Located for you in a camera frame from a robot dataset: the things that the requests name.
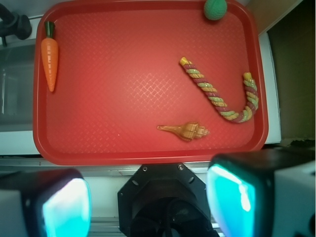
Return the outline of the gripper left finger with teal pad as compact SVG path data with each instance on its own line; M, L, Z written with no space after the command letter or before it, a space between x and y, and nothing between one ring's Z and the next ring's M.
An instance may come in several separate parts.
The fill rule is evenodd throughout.
M89 185L75 169L0 177L2 237L86 237L91 212Z

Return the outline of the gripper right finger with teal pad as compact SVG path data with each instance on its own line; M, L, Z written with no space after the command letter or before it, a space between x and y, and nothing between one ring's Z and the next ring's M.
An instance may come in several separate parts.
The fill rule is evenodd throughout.
M316 155L312 150L218 154L206 194L227 237L313 237Z

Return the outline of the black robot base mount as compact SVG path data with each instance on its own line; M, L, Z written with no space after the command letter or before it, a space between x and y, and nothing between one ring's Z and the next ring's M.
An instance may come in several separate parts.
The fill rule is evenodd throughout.
M145 164L118 191L127 237L217 237L206 185L182 163Z

